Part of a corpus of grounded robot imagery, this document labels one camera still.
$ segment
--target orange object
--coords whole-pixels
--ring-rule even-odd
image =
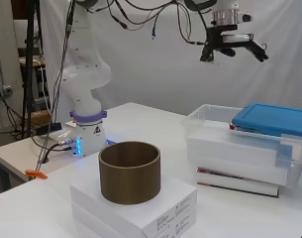
[[[42,172],[36,172],[36,171],[31,171],[31,170],[26,170],[25,175],[27,177],[36,177],[36,178],[40,178],[40,179],[47,179],[48,178],[48,176],[44,175]]]

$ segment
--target blue led light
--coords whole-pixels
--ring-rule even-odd
[[[81,143],[80,143],[80,139],[77,138],[77,155],[81,156],[82,152],[81,152]]]

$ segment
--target stack of white boxes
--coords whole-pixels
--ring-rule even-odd
[[[196,187],[161,178],[161,191],[138,205],[105,199],[99,178],[71,186],[72,213],[79,238],[178,238],[196,221]]]

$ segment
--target white table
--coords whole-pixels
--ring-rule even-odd
[[[109,139],[153,143],[162,151],[162,172],[195,182],[186,160],[184,117],[129,103],[109,111]],[[97,155],[0,194],[0,238],[76,238],[69,186],[96,176]],[[302,235],[302,177],[295,194],[279,199],[198,187],[197,223],[183,238],[298,238]]]

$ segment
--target blue lid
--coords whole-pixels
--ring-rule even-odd
[[[281,134],[302,137],[302,109],[268,104],[250,104],[232,121],[236,126],[271,136]]]

